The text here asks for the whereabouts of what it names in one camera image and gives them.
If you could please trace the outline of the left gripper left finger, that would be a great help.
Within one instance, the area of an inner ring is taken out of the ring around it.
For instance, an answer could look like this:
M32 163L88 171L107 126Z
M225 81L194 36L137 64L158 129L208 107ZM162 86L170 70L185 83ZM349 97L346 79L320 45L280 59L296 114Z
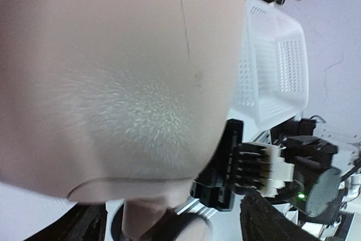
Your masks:
M76 205L76 207L80 210L66 240L104 240L107 224L105 204Z

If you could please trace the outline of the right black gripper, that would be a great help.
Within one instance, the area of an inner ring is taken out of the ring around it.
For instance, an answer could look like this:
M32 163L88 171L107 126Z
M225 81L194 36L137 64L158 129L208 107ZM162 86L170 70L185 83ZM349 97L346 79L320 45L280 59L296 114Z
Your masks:
M343 200L351 194L349 180L360 169L360 152L343 172L335 167L339 147L325 136L316 136L316 119L291 118L271 128L271 143L281 147L285 161L294 165L293 180L270 199L289 203L300 212L302 222L333 224ZM194 198L206 207L231 210L234 206L234 167L244 123L229 119L210 162L194 181Z

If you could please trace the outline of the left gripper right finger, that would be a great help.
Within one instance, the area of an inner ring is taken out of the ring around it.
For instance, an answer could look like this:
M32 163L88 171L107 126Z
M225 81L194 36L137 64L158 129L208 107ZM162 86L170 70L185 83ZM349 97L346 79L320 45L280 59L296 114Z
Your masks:
M307 240L307 232L288 220L257 192L246 194L240 208L243 240Z

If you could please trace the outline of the pink hard-shell suitcase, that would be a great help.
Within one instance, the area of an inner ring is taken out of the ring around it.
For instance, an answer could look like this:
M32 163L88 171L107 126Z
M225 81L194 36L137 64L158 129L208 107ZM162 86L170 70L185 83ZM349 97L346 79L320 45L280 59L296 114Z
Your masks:
M223 134L245 0L1 0L1 183L150 240Z

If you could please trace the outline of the white perforated plastic basket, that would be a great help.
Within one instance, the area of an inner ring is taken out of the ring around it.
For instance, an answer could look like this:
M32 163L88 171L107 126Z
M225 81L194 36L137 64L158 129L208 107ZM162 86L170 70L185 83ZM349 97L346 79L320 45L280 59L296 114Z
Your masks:
M307 107L309 67L301 24L262 0L246 0L233 109L273 128Z

